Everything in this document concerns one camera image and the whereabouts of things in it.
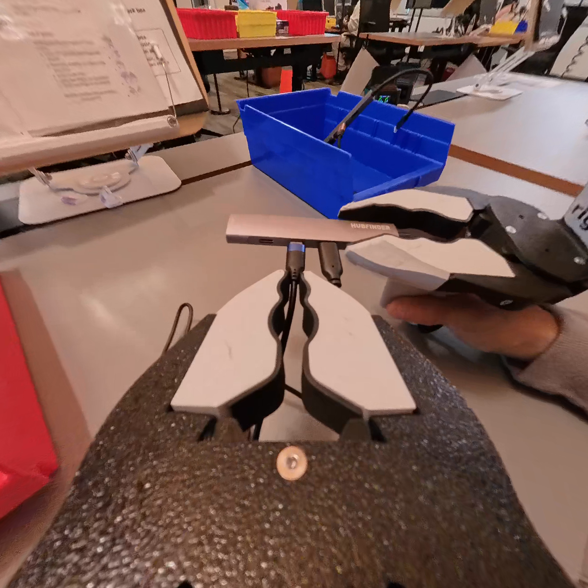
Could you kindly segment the person's right hand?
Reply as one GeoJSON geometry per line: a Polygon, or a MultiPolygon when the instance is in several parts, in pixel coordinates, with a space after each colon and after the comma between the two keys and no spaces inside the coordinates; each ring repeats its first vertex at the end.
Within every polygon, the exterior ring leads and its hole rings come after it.
{"type": "Polygon", "coordinates": [[[474,295],[404,296],[386,310],[406,322],[442,325],[474,349],[524,362],[547,351],[560,334],[558,320],[539,306],[506,311],[474,295]]]}

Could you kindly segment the wooden table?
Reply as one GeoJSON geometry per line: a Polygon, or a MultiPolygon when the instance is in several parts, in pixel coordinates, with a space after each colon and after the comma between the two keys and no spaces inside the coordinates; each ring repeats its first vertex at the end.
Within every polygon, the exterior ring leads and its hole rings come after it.
{"type": "Polygon", "coordinates": [[[434,33],[419,32],[376,32],[360,33],[359,38],[368,42],[394,43],[405,47],[448,47],[457,45],[473,45],[478,48],[502,47],[517,45],[524,42],[527,35],[469,34],[462,36],[448,36],[434,33]]]}
{"type": "Polygon", "coordinates": [[[290,66],[293,70],[292,90],[300,91],[307,69],[318,65],[323,53],[333,43],[340,41],[340,35],[323,33],[218,40],[188,39],[188,44],[202,75],[290,66]]]}

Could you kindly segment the blue plastic bin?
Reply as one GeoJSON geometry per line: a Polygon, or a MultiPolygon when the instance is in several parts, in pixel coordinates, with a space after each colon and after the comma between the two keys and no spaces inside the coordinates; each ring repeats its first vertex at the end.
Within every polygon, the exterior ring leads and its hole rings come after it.
{"type": "Polygon", "coordinates": [[[326,137],[360,102],[328,88],[237,101],[252,164],[329,219],[345,205],[437,181],[454,123],[373,101],[346,129],[341,146],[326,137]]]}

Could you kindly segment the grey usb hub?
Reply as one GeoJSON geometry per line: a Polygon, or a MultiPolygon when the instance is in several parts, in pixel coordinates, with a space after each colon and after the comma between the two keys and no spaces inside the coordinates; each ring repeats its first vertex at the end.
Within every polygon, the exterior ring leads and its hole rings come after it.
{"type": "Polygon", "coordinates": [[[374,224],[337,219],[233,214],[226,227],[226,241],[240,245],[288,246],[299,242],[318,248],[335,243],[340,250],[382,235],[399,236],[392,224],[374,224]]]}

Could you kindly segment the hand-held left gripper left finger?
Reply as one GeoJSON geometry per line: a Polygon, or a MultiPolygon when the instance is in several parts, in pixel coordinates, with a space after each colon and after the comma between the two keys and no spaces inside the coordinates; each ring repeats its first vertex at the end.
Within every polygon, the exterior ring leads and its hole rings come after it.
{"type": "Polygon", "coordinates": [[[280,334],[287,273],[276,270],[226,303],[212,320],[172,401],[175,412],[232,418],[242,430],[283,402],[280,334]]]}

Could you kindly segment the red plastic bin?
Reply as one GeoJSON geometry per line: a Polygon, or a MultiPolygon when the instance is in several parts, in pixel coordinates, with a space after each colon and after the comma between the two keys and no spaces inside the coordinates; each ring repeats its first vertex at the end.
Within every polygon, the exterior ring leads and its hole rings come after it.
{"type": "Polygon", "coordinates": [[[39,392],[53,345],[28,286],[1,272],[1,518],[46,487],[59,460],[39,392]]]}

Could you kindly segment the adjacent grey desk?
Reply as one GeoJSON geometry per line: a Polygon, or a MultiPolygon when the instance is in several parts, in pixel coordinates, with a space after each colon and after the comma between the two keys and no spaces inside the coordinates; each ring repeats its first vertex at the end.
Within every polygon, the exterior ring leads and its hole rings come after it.
{"type": "Polygon", "coordinates": [[[511,74],[506,100],[462,96],[423,107],[454,124],[449,156],[577,197],[587,184],[587,82],[511,74]]]}

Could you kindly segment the black device green display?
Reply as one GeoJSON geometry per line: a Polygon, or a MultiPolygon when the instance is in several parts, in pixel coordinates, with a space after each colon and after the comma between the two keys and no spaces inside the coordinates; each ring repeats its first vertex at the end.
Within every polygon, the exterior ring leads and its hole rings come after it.
{"type": "MultiPolygon", "coordinates": [[[[391,64],[391,65],[377,65],[371,72],[371,77],[366,85],[366,90],[374,90],[377,86],[382,84],[393,75],[406,70],[411,70],[410,64],[391,64]]],[[[376,94],[376,98],[379,102],[383,102],[391,105],[407,105],[411,99],[413,89],[415,87],[417,76],[415,74],[404,75],[398,77],[395,81],[388,82],[381,90],[376,94]]]]}

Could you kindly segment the yellow plastic basket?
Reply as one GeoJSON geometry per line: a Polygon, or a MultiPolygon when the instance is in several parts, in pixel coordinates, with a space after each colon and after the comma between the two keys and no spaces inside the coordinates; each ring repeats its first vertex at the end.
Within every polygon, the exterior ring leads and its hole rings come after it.
{"type": "Polygon", "coordinates": [[[277,13],[263,10],[239,10],[236,16],[239,38],[273,38],[276,36],[277,13]]]}

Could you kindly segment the clear acrylic stand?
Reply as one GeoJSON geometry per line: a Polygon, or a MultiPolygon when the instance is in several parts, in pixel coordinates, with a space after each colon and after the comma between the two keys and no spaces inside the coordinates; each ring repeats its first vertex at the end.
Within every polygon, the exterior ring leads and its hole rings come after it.
{"type": "Polygon", "coordinates": [[[522,47],[483,75],[474,85],[463,86],[458,88],[456,92],[462,95],[498,101],[519,96],[522,94],[522,90],[509,88],[504,83],[507,82],[509,73],[512,70],[538,52],[538,50],[522,47]]]}

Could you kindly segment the person's right forearm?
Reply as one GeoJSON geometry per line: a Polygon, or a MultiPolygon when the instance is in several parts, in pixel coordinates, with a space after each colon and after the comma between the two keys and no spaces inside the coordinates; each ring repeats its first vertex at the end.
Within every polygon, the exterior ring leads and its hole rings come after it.
{"type": "Polygon", "coordinates": [[[554,305],[543,309],[557,322],[554,342],[530,362],[501,356],[504,368],[519,384],[563,398],[587,414],[587,315],[554,305]]]}

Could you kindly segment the red plastic basket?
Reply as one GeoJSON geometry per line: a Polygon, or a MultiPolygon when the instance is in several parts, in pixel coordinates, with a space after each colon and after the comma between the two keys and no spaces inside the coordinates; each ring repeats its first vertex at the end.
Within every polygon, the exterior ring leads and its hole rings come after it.
{"type": "Polygon", "coordinates": [[[193,40],[237,39],[237,11],[206,8],[176,9],[183,31],[193,40]]]}
{"type": "Polygon", "coordinates": [[[276,10],[276,19],[288,23],[288,36],[324,35],[328,12],[276,10]]]}

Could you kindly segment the white stand base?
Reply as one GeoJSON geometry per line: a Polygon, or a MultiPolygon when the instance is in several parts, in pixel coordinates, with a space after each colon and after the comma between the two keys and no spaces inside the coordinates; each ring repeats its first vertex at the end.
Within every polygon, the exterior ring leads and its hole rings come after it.
{"type": "Polygon", "coordinates": [[[21,182],[18,221],[25,225],[77,217],[169,194],[181,180],[159,156],[146,155],[152,144],[133,146],[122,159],[54,173],[29,168],[21,182]]]}

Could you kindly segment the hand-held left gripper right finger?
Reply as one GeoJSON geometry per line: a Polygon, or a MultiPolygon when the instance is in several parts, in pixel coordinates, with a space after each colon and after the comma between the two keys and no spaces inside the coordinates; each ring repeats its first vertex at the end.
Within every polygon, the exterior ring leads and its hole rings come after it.
{"type": "Polygon", "coordinates": [[[313,272],[300,279],[303,307],[301,397],[337,434],[351,421],[411,415],[416,402],[370,312],[313,272]]]}

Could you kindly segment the metal page clip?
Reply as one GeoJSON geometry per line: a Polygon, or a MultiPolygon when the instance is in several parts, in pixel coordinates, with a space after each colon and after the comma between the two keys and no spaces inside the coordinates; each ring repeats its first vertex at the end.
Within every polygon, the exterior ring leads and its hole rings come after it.
{"type": "Polygon", "coordinates": [[[170,110],[171,110],[171,114],[168,116],[168,123],[172,127],[179,127],[178,114],[177,114],[176,105],[175,105],[175,102],[173,99],[173,92],[172,92],[172,88],[171,88],[171,82],[169,79],[168,67],[166,64],[166,60],[165,60],[163,54],[161,53],[159,46],[154,42],[151,42],[151,51],[152,51],[152,54],[155,56],[155,58],[158,62],[158,65],[162,68],[164,75],[165,75],[165,79],[166,79],[166,85],[167,85],[169,99],[170,99],[170,110]]]}

